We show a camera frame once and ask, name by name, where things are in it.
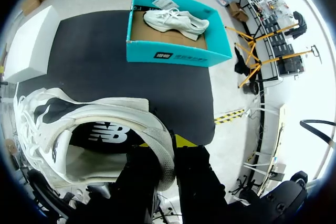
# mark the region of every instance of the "shoe heel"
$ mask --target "shoe heel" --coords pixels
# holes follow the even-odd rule
[[[187,31],[179,31],[184,37],[187,37],[193,41],[197,41],[198,35],[197,34],[192,34],[188,33]]]

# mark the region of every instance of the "yellow black caution tape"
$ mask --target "yellow black caution tape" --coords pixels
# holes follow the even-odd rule
[[[227,113],[223,116],[215,118],[214,122],[215,122],[215,124],[222,124],[222,123],[231,122],[233,119],[242,117],[243,114],[244,114],[244,111],[245,111],[244,109],[241,109],[241,110],[237,110],[237,111]]]

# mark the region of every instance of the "cardboard box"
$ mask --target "cardboard box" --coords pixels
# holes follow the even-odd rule
[[[133,0],[127,31],[128,62],[158,62],[210,67],[232,58],[224,25],[218,11],[194,0],[171,0],[179,10],[210,22],[197,41],[178,31],[161,33],[143,20],[144,12],[156,8],[155,0]]]
[[[241,22],[248,21],[248,16],[246,12],[240,7],[238,3],[235,3],[235,2],[230,3],[229,10],[230,10],[231,16],[234,17],[235,19]]]
[[[41,4],[40,0],[24,0],[21,4],[23,14],[27,16],[29,13],[31,13],[33,10],[39,7],[40,4]]]

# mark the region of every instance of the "shoe lace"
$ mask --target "shoe lace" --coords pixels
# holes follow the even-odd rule
[[[174,7],[168,10],[161,10],[158,12],[158,15],[165,18],[163,21],[163,24],[165,24],[168,19],[172,17],[177,18],[179,12],[180,10]]]
[[[38,127],[34,123],[32,115],[29,114],[27,107],[26,97],[21,96],[17,105],[18,116],[21,117],[18,119],[20,121],[18,132],[21,135],[20,140],[24,143],[25,155],[41,170],[41,166],[44,165],[45,161],[36,153],[39,145],[34,142],[34,138],[39,134]]]

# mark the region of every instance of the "shoe insole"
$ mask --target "shoe insole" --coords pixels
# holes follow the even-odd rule
[[[79,125],[72,132],[70,145],[98,153],[127,153],[132,145],[143,144],[143,139],[126,126],[95,122]]]

